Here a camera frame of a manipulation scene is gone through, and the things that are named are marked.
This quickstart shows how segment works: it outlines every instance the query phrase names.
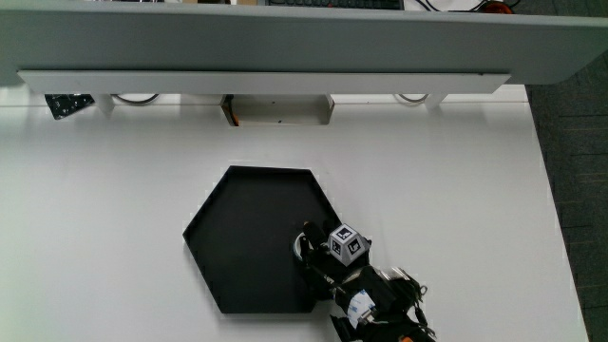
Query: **red object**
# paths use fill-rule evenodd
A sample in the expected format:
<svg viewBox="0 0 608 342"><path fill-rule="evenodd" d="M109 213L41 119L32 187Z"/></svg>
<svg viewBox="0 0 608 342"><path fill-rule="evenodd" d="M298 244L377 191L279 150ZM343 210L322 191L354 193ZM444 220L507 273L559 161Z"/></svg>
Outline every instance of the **red object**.
<svg viewBox="0 0 608 342"><path fill-rule="evenodd" d="M495 13L495 14L513 14L513 9L511 9L507 4L500 1L490 1L485 3L485 5L481 6L477 11L482 13Z"/></svg>

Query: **white table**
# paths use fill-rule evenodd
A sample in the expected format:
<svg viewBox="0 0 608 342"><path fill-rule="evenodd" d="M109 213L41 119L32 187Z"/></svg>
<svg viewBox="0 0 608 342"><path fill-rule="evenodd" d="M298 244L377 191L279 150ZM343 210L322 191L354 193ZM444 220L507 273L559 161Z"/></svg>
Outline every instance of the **white table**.
<svg viewBox="0 0 608 342"><path fill-rule="evenodd" d="M428 285L441 341L586 341L522 86L432 113L342 96L328 126L180 101L55 122L0 89L1 341L338 341L329 305L218 311L181 233L231 164L311 168L372 263Z"/></svg>

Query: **robotic arm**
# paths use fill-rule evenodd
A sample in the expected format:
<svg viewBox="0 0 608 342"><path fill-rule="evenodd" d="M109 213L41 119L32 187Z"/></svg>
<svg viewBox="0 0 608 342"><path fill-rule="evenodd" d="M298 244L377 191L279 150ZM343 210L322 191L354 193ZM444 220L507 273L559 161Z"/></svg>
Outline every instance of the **robotic arm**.
<svg viewBox="0 0 608 342"><path fill-rule="evenodd" d="M350 226L331 231L304 223L294 242L295 262L318 300L333 299L346 317L331 316L342 342L434 342L420 309L427 287L401 268L370 266L371 241ZM409 318L414 308L416 320Z"/></svg>

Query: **white cube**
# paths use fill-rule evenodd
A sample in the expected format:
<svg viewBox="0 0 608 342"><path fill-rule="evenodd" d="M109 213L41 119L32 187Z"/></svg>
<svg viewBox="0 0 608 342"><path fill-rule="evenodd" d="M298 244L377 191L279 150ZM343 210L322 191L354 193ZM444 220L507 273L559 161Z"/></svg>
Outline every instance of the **white cube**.
<svg viewBox="0 0 608 342"><path fill-rule="evenodd" d="M330 253L344 266L349 266L370 248L368 241L347 224L337 227L330 234L327 244Z"/></svg>

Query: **hexagonal tray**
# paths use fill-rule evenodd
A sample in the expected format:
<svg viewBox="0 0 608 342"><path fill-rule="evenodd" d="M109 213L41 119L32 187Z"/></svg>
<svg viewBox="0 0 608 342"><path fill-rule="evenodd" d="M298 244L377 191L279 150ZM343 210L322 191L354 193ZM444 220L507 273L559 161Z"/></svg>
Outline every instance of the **hexagonal tray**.
<svg viewBox="0 0 608 342"><path fill-rule="evenodd" d="M340 224L310 170L228 168L183 233L220 311L313 309L292 252L306 220Z"/></svg>

